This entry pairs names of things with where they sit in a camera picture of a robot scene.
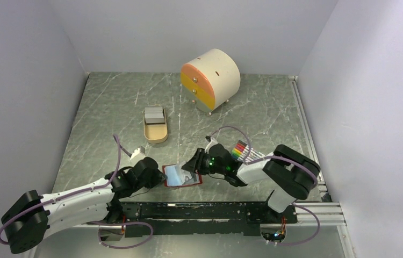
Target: white plug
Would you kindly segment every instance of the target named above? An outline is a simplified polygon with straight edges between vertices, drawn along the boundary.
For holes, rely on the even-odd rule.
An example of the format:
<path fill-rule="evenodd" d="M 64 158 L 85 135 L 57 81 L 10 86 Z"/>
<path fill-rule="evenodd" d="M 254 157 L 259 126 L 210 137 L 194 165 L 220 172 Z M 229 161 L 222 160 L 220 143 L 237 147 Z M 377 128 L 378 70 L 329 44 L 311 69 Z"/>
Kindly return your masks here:
<path fill-rule="evenodd" d="M 145 148 L 143 146 L 138 147 L 133 151 L 131 155 L 131 166 L 134 167 L 140 160 L 144 159 L 145 157 Z"/>

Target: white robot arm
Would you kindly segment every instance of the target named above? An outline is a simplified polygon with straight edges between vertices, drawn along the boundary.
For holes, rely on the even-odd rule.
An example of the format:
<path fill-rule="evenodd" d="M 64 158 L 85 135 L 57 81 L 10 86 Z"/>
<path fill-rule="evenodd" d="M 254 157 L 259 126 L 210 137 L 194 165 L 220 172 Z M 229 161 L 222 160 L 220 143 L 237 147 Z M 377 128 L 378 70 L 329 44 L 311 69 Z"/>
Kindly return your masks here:
<path fill-rule="evenodd" d="M 276 187 L 268 197 L 267 205 L 278 213 L 295 200 L 306 199 L 317 184 L 319 165 L 285 145 L 278 145 L 262 159 L 241 163 L 215 138 L 207 137 L 207 140 L 205 149 L 198 148 L 182 168 L 201 175 L 222 174 L 235 187 L 270 178 L 276 182 Z"/>
<path fill-rule="evenodd" d="M 18 254 L 66 228 L 92 221 L 122 222 L 119 199 L 165 180 L 157 162 L 141 150 L 142 147 L 131 155 L 133 167 L 111 172 L 82 187 L 44 195 L 38 195 L 36 190 L 24 193 L 1 219 L 0 243 L 9 245 L 11 252 Z M 1 238 L 2 229 L 8 242 Z"/>

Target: gray marble surface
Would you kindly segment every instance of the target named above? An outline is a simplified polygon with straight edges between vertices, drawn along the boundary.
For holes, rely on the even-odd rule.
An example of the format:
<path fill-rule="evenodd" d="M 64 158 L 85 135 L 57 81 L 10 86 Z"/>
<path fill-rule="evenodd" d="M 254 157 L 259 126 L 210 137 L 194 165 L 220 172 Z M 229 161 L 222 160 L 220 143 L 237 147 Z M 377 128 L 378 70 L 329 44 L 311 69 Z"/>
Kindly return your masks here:
<path fill-rule="evenodd" d="M 167 113 L 168 139 L 149 144 L 143 135 L 142 111 L 145 106 L 162 105 Z M 246 132 L 252 146 L 269 153 L 286 144 L 308 155 L 287 76 L 241 75 L 240 90 L 229 103 L 212 116 L 197 110 L 182 96 L 179 74 L 171 73 L 91 73 L 75 117 L 72 132 L 56 178 L 53 192 L 90 183 L 114 170 L 117 133 L 129 151 L 146 148 L 147 156 L 158 164 L 189 160 L 197 147 L 205 147 L 204 137 L 222 125 L 235 125 Z M 226 148 L 233 148 L 240 133 L 225 129 L 217 137 Z M 121 167 L 129 164 L 123 155 Z M 126 201 L 224 202 L 266 200 L 275 183 L 263 180 L 246 187 L 233 187 L 223 180 L 203 177 L 203 184 L 186 188 L 159 186 Z M 308 198 L 321 201 L 318 189 Z"/>

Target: purple cable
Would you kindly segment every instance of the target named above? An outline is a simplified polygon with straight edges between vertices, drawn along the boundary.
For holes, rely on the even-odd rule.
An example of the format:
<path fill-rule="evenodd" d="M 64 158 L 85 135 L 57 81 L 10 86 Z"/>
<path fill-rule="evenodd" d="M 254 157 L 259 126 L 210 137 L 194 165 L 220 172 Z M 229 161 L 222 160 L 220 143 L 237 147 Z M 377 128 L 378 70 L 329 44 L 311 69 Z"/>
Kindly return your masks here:
<path fill-rule="evenodd" d="M 128 152 L 128 151 L 126 150 L 126 148 L 124 148 L 121 144 L 119 145 L 119 147 L 123 150 L 123 152 L 124 152 L 127 156 L 129 156 L 129 157 L 132 156 L 132 154 L 131 154 L 130 152 Z"/>
<path fill-rule="evenodd" d="M 268 160 L 268 159 L 282 160 L 282 161 L 288 162 L 290 164 L 293 164 L 294 166 L 297 166 L 298 168 L 302 169 L 308 176 L 310 176 L 312 178 L 312 181 L 314 182 L 314 186 L 317 185 L 317 177 L 309 169 L 307 169 L 307 168 L 303 167 L 303 165 L 301 165 L 301 164 L 299 164 L 299 163 L 297 163 L 297 162 L 295 162 L 293 160 L 287 159 L 285 157 L 281 157 L 281 156 L 265 156 L 265 157 L 262 157 L 260 159 L 252 160 L 251 162 L 247 162 L 246 165 L 255 164 L 255 163 L 261 162 L 263 160 Z"/>
<path fill-rule="evenodd" d="M 292 203 L 292 205 L 295 206 L 296 208 L 303 209 L 303 210 L 309 212 L 312 216 L 314 216 L 315 221 L 317 221 L 317 229 L 315 230 L 314 234 L 312 234 L 310 237 L 306 238 L 305 240 L 292 242 L 292 243 L 277 243 L 278 246 L 297 246 L 297 245 L 301 245 L 302 243 L 306 243 L 306 242 L 311 241 L 320 232 L 320 221 L 319 221 L 319 218 L 317 217 L 317 215 L 315 215 L 314 212 L 310 211 L 308 208 L 305 208 L 303 206 L 297 205 L 295 203 Z"/>
<path fill-rule="evenodd" d="M 214 132 L 210 135 L 210 137 L 213 137 L 213 135 L 215 135 L 217 132 L 219 132 L 221 129 L 224 129 L 224 128 L 231 128 L 231 129 L 237 130 L 237 131 L 240 132 L 240 133 L 244 136 L 244 138 L 246 139 L 247 146 L 249 146 L 249 149 L 247 150 L 247 154 L 245 155 L 245 157 L 244 157 L 244 159 L 243 159 L 243 163 L 245 163 L 247 157 L 249 157 L 249 155 L 250 155 L 250 150 L 252 149 L 252 144 L 250 143 L 250 140 L 249 140 L 249 138 L 247 137 L 247 135 L 246 135 L 242 130 L 240 130 L 238 127 L 235 127 L 235 126 L 233 126 L 233 125 L 221 126 L 219 129 L 217 129 L 216 131 L 214 131 Z"/>
<path fill-rule="evenodd" d="M 9 244 L 7 241 L 4 241 L 4 240 L 1 238 L 2 231 L 4 231 L 4 229 L 5 229 L 6 227 L 8 227 L 10 224 L 12 224 L 13 222 L 15 222 L 17 219 L 19 219 L 21 216 L 27 214 L 28 212 L 31 212 L 31 211 L 33 211 L 33 210 L 39 208 L 39 207 L 43 207 L 43 206 L 45 206 L 45 205 L 47 205 L 47 204 L 55 203 L 55 202 L 57 202 L 57 201 L 66 199 L 66 198 L 71 197 L 71 196 L 73 196 L 73 195 L 80 194 L 80 193 L 82 193 L 82 192 L 87 192 L 87 191 L 92 191 L 92 190 L 95 190 L 95 189 L 107 187 L 107 186 L 111 183 L 111 181 L 113 181 L 114 177 L 115 177 L 116 174 L 118 173 L 119 165 L 120 165 L 120 163 L 121 163 L 121 147 L 122 147 L 122 146 L 121 146 L 121 143 L 119 142 L 118 136 L 117 136 L 116 134 L 114 134 L 113 137 L 114 137 L 114 140 L 116 141 L 116 144 L 118 145 L 118 162 L 116 163 L 116 169 L 114 170 L 113 175 L 110 177 L 110 180 L 108 180 L 108 182 L 107 182 L 106 184 L 104 184 L 104 185 L 98 185 L 98 186 L 96 186 L 96 187 L 94 187 L 94 188 L 84 188 L 84 189 L 80 189 L 80 190 L 77 190 L 77 191 L 68 193 L 68 194 L 66 194 L 66 195 L 60 196 L 60 197 L 58 197 L 58 198 L 56 198 L 56 199 L 51 199 L 51 200 L 48 200 L 48 201 L 46 201 L 46 202 L 39 203 L 39 204 L 37 204 L 37 205 L 34 205 L 34 206 L 32 206 L 32 207 L 30 207 L 30 208 L 28 208 L 28 209 L 26 209 L 26 210 L 20 212 L 19 214 L 17 214 L 16 216 L 14 216 L 14 217 L 12 217 L 10 220 L 8 220 L 4 225 L 2 225 L 2 227 L 0 227 L 0 243 L 3 244 L 3 245 L 8 245 L 8 244 Z"/>
<path fill-rule="evenodd" d="M 151 230 L 151 233 L 149 234 L 148 238 L 144 239 L 144 240 L 143 240 L 142 242 L 140 242 L 140 243 L 137 243 L 136 245 L 131 245 L 131 246 L 110 246 L 110 245 L 107 245 L 107 244 L 105 244 L 105 243 L 102 242 L 102 239 L 101 239 L 101 237 L 100 237 L 100 230 L 99 230 L 99 233 L 98 233 L 99 244 L 101 244 L 101 245 L 104 246 L 104 247 L 108 247 L 108 248 L 112 248 L 112 249 L 131 249 L 131 248 L 134 248 L 134 247 L 137 247 L 137 246 L 141 246 L 141 245 L 143 245 L 144 243 L 148 242 L 148 241 L 151 239 L 151 237 L 153 236 L 153 234 L 154 234 L 154 229 L 153 229 L 153 227 L 152 227 L 150 224 L 146 223 L 146 222 L 137 221 L 137 222 L 125 222 L 125 223 L 119 223 L 119 224 L 108 224 L 108 223 L 103 223 L 103 222 L 99 222 L 99 221 L 93 221 L 92 223 L 97 224 L 97 225 L 101 225 L 101 226 L 144 225 L 144 226 L 149 227 L 149 229 Z"/>

